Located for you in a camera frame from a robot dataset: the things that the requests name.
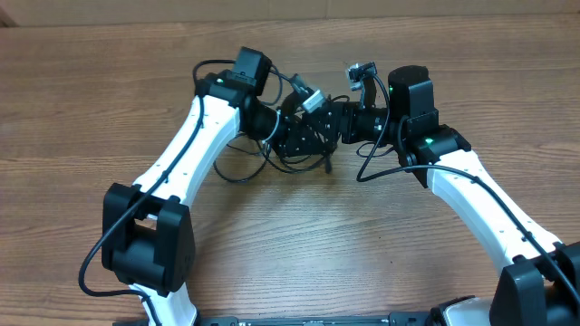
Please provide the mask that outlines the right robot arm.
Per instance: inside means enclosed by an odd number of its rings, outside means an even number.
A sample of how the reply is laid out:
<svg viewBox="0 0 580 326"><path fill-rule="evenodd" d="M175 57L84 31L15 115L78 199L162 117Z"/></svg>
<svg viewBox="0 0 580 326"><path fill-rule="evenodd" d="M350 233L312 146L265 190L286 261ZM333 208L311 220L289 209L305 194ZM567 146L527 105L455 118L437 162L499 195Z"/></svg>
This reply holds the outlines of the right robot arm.
<svg viewBox="0 0 580 326"><path fill-rule="evenodd" d="M498 272L490 299L460 297L416 315L391 314L390 325L576 325L579 245L564 244L525 213L486 171L470 143L439 122L424 66L378 76L374 63L346 71L358 103L343 106L343 142L369 141L398 155L399 165L360 182L412 173L475 236Z"/></svg>

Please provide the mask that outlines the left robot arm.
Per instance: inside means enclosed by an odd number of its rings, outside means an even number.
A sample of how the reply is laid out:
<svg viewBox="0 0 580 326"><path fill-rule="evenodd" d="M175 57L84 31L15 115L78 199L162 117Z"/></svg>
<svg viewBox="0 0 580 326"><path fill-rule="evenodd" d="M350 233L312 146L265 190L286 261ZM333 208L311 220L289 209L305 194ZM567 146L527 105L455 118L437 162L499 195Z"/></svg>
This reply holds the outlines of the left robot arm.
<svg viewBox="0 0 580 326"><path fill-rule="evenodd" d="M188 117L161 156L132 185L111 185L103 200L102 236L94 250L104 268L137 296L145 325L193 325L198 311L187 277L195 258L190 207L220 153L244 133L265 157L318 155L335 149L341 110L298 76L281 108L260 100L271 73L263 53L243 47L226 69L195 78Z"/></svg>

